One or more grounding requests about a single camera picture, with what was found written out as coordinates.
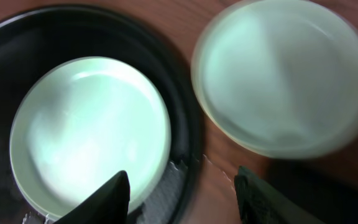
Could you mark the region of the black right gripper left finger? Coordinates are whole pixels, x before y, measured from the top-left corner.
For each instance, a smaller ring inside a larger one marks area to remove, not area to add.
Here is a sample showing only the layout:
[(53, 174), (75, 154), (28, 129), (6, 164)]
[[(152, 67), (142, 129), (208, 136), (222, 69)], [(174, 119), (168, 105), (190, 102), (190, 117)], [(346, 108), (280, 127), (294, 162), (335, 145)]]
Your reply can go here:
[(129, 179), (122, 170), (55, 224), (124, 224), (129, 200)]

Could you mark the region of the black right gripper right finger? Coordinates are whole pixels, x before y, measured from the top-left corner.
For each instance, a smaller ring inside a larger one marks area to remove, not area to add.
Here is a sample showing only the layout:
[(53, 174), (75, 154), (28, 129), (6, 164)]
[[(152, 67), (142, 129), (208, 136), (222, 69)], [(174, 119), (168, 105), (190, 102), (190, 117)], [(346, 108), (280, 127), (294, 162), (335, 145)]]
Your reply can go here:
[(244, 166), (234, 177), (234, 188), (242, 223), (324, 224)]

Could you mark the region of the mint plate with red stain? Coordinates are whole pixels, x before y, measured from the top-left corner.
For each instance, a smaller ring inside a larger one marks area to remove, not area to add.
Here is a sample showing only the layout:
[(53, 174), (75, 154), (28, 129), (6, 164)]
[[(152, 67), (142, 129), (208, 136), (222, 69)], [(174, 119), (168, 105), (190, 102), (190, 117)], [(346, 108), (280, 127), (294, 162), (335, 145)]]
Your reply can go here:
[(132, 212), (163, 176), (171, 135), (164, 100), (142, 72), (112, 58), (77, 58), (26, 94), (11, 128), (11, 167), (24, 198), (53, 221), (124, 170)]

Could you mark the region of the plain mint green plate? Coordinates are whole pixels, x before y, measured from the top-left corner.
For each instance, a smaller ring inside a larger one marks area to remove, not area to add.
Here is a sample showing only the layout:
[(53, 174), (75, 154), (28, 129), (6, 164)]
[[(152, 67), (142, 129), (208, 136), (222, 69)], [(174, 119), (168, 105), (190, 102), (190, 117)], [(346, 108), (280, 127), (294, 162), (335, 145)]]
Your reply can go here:
[(358, 136), (358, 30), (311, 1), (225, 9), (198, 39), (191, 82), (213, 123), (263, 156), (321, 157)]

